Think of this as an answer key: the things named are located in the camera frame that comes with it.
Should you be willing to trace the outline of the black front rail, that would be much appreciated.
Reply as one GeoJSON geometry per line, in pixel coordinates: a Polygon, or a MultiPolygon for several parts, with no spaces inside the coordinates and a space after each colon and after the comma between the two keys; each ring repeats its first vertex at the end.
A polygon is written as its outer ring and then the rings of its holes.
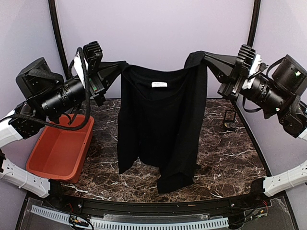
{"type": "Polygon", "coordinates": [[[83,216],[103,216],[104,214],[133,216],[209,214],[211,217],[226,216],[231,218],[241,218],[245,211],[253,211],[262,207],[267,208],[272,204],[266,197],[255,197],[249,194],[222,199],[176,203],[103,201],[53,194],[45,198],[44,203],[51,207],[72,211],[83,216]]]}

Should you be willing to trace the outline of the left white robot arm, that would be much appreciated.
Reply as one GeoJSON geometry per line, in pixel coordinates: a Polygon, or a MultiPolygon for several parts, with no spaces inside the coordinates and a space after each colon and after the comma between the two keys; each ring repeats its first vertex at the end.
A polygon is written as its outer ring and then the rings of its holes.
{"type": "Polygon", "coordinates": [[[102,53],[93,54],[79,48],[69,65],[69,72],[76,71],[63,79],[60,74],[50,70],[44,58],[39,58],[21,70],[16,83],[25,97],[0,121],[0,145],[2,147],[36,135],[43,127],[53,127],[65,131],[84,128],[90,119],[90,99],[97,105],[105,101],[105,94],[121,73],[124,61],[103,62],[102,53]],[[62,115],[72,109],[78,111],[85,104],[83,121],[73,126],[74,117],[69,124],[59,123],[62,115]]]}

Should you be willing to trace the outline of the left black frame post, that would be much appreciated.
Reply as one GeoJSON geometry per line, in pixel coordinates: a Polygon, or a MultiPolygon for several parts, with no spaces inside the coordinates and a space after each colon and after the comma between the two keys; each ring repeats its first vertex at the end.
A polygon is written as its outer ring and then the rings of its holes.
{"type": "Polygon", "coordinates": [[[64,71],[64,76],[68,77],[68,73],[69,73],[68,63],[67,63],[66,54],[64,51],[63,42],[62,42],[55,0],[48,0],[48,7],[49,7],[49,13],[50,13],[50,18],[51,18],[53,33],[54,33],[54,37],[55,37],[55,41],[57,45],[57,50],[58,50],[60,62],[61,62],[61,65],[64,71]]]}

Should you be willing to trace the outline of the right black frame post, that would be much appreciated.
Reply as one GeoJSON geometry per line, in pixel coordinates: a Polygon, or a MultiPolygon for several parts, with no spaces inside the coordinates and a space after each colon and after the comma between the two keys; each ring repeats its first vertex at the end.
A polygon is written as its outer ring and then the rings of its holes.
{"type": "Polygon", "coordinates": [[[253,47],[255,41],[258,19],[260,14],[260,6],[261,6],[261,0],[254,0],[250,29],[247,40],[247,45],[250,47],[253,47]]]}

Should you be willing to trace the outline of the orange plastic bin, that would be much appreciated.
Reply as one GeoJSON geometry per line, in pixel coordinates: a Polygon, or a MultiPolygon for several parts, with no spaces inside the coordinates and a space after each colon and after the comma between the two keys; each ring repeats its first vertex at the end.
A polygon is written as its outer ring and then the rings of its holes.
{"type": "Polygon", "coordinates": [[[47,179],[77,183],[93,137],[94,118],[80,130],[46,127],[26,163],[28,172],[47,179]]]}

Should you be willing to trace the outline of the black t-shirt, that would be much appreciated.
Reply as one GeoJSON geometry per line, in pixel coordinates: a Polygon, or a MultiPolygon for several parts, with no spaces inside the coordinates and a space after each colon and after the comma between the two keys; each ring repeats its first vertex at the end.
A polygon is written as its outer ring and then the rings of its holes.
{"type": "Polygon", "coordinates": [[[120,68],[119,173],[141,160],[159,169],[161,194],[193,184],[207,98],[204,53],[191,53],[176,71],[120,68]]]}

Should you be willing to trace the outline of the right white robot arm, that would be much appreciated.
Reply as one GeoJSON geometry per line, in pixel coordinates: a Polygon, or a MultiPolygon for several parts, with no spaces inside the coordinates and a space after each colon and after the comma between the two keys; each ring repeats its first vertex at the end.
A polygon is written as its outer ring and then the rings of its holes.
{"type": "Polygon", "coordinates": [[[307,105],[301,95],[307,89],[307,72],[291,56],[267,66],[253,49],[243,47],[237,56],[206,52],[204,60],[220,82],[223,98],[235,103],[249,100],[258,107],[248,113],[263,111],[266,119],[277,115],[286,133],[307,139],[307,105]]]}

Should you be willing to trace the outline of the black frame post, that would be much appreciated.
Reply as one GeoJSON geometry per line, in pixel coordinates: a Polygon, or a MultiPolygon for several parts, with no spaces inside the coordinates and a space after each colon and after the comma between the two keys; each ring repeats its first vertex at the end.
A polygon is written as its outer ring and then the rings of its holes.
{"type": "Polygon", "coordinates": [[[258,19],[260,14],[260,6],[261,6],[261,0],[254,0],[250,29],[247,40],[247,45],[250,47],[253,47],[255,41],[258,19]]]}
{"type": "Polygon", "coordinates": [[[69,73],[68,63],[67,63],[66,54],[64,51],[63,42],[62,42],[55,0],[48,0],[48,7],[49,7],[49,13],[50,13],[50,18],[51,18],[53,33],[54,33],[54,37],[55,37],[55,41],[57,45],[57,50],[58,50],[60,62],[61,62],[61,65],[64,71],[64,76],[68,77],[68,73],[69,73]]]}

